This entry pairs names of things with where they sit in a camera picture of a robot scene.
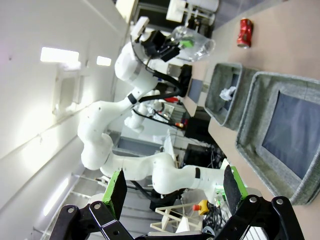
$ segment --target white crumpled tissue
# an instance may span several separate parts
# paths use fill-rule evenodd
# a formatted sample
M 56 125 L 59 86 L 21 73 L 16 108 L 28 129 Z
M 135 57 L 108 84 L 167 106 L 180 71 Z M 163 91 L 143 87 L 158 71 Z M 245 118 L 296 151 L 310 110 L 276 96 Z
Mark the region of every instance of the white crumpled tissue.
M 235 86 L 231 86 L 229 89 L 225 88 L 221 91 L 219 96 L 220 96 L 220 98 L 222 98 L 225 101 L 230 101 L 230 100 L 232 100 L 231 94 L 233 94 L 235 90 L 236 90 Z

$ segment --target black band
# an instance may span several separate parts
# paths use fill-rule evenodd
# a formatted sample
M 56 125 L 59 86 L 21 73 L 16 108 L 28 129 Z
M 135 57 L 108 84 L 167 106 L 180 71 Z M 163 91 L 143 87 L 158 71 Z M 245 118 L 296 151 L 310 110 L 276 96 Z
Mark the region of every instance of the black band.
M 132 95 L 132 93 L 130 93 L 128 95 L 128 99 L 132 104 L 136 104 L 137 103 L 137 99 Z
M 198 167 L 195 168 L 195 178 L 196 179 L 200 178 L 200 168 L 198 168 Z

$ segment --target gray floor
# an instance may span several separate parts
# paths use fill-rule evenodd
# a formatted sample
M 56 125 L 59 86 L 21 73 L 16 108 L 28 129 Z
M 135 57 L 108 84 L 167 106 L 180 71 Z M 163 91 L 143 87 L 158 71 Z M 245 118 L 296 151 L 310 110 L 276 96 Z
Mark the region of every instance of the gray floor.
M 220 0 L 215 15 L 214 29 L 221 27 L 241 13 L 267 0 Z

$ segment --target desk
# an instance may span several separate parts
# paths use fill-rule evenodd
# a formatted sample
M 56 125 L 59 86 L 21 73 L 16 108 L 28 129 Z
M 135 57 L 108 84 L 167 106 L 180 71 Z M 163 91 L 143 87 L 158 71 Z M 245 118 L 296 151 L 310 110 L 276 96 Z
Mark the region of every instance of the desk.
M 254 23 L 252 47 L 241 49 L 236 45 L 239 19 L 214 31 L 212 38 L 216 41 L 216 49 L 208 60 L 210 64 L 203 81 L 210 82 L 217 62 L 238 62 L 249 68 L 320 80 L 320 1 L 290 0 L 243 17 L 249 17 Z M 186 106 L 186 109 L 189 111 L 194 104 Z M 244 182 L 259 189 L 265 199 L 271 200 L 271 192 L 236 150 L 237 133 L 220 127 L 214 119 L 211 119 L 208 131 L 237 167 Z M 310 205 L 293 208 L 305 239 L 318 239 L 320 195 Z

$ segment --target tangled wires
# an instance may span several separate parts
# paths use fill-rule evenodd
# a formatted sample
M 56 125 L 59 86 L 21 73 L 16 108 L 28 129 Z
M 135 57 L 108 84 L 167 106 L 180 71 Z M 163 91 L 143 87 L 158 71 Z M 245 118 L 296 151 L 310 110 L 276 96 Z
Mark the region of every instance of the tangled wires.
M 215 206 L 213 204 L 210 204 L 209 213 L 203 219 L 202 226 L 203 227 L 208 226 L 212 228 L 213 232 L 217 234 L 221 231 L 225 223 L 226 223 L 226 220 L 222 216 L 220 206 Z

